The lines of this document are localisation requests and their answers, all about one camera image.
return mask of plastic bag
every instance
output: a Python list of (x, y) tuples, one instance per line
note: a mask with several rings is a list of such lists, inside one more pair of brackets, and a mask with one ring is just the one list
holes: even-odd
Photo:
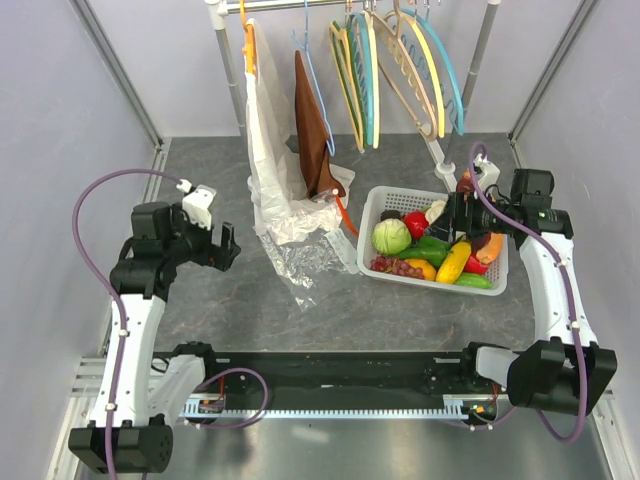
[[(256, 233), (270, 233), (278, 245), (304, 241), (317, 229), (338, 228), (342, 220), (333, 202), (313, 202), (300, 169), (300, 158), (287, 146), (295, 133), (292, 111), (282, 90), (278, 71), (259, 24), (254, 25), (258, 75), (247, 78), (247, 143), (251, 176), (247, 179), (254, 204)], [(355, 173), (331, 165), (331, 173), (345, 189)]]
[(349, 288), (353, 281), (325, 235), (317, 230), (304, 242), (286, 245), (277, 245), (269, 234), (258, 235), (276, 273), (303, 312), (332, 293)]

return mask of brown cloth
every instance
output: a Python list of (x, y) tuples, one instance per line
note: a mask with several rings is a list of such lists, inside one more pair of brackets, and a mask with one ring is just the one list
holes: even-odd
[(338, 189), (341, 197), (345, 191), (329, 170), (329, 134), (316, 105), (309, 85), (300, 52), (296, 52), (296, 127), (300, 149), (300, 169), (307, 184), (307, 198), (318, 193)]

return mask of grapes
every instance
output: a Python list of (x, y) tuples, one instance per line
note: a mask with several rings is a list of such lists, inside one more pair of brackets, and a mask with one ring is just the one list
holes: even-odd
[(413, 268), (405, 260), (400, 260), (397, 257), (385, 257), (383, 255), (378, 255), (376, 258), (371, 260), (370, 265), (370, 269), (374, 272), (424, 280), (424, 272), (421, 268)]

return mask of white plastic bag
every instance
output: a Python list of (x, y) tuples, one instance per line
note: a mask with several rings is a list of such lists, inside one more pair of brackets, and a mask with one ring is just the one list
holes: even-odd
[[(247, 142), (251, 176), (247, 180), (254, 204), (256, 234), (269, 234), (277, 245), (303, 242), (321, 228), (338, 228), (342, 217), (335, 201), (312, 202), (306, 198), (306, 184), (300, 159), (286, 145), (295, 133), (293, 112), (281, 87), (266, 39), (255, 19), (256, 75), (247, 78)], [(331, 165), (331, 173), (345, 189), (346, 206), (352, 170)]]

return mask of gray floor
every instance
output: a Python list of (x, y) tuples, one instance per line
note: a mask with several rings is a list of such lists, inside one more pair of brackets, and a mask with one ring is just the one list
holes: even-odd
[[(465, 135), (456, 152), (458, 171), (471, 143), (481, 139), (502, 170), (508, 192), (515, 167), (506, 135)], [(378, 150), (361, 155), (353, 137), (336, 137), (338, 165), (356, 172), (349, 214), (360, 224), (369, 190), (378, 185), (444, 192), (418, 135), (383, 135)], [(166, 170), (216, 188), (218, 216), (232, 222), (242, 254), (228, 272), (181, 267), (160, 323), (156, 350), (199, 340), (218, 351), (456, 350), (470, 341), (522, 348), (533, 339), (533, 310), (526, 272), (510, 245), (508, 287), (498, 297), (463, 296), (348, 278), (340, 291), (301, 312), (274, 272), (253, 232), (247, 189), (250, 174), (239, 138), (175, 139)], [(168, 184), (160, 199), (177, 200)], [(355, 245), (355, 238), (347, 232)]]

